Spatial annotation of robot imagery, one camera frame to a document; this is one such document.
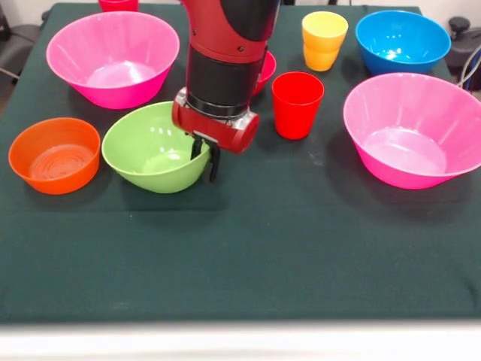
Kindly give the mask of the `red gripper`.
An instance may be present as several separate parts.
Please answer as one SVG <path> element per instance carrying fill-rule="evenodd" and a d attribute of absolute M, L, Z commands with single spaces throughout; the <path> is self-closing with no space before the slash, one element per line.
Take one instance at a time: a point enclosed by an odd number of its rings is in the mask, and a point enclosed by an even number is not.
<path fill-rule="evenodd" d="M 185 98 L 176 98 L 173 103 L 174 125 L 184 132 L 194 135 L 191 160 L 201 154 L 203 139 L 214 142 L 210 145 L 209 181 L 216 180 L 220 161 L 220 148 L 232 153 L 243 153 L 255 138 L 260 124 L 260 116 L 247 111 L 235 119 L 218 119 L 214 115 L 203 114 L 190 107 Z"/>

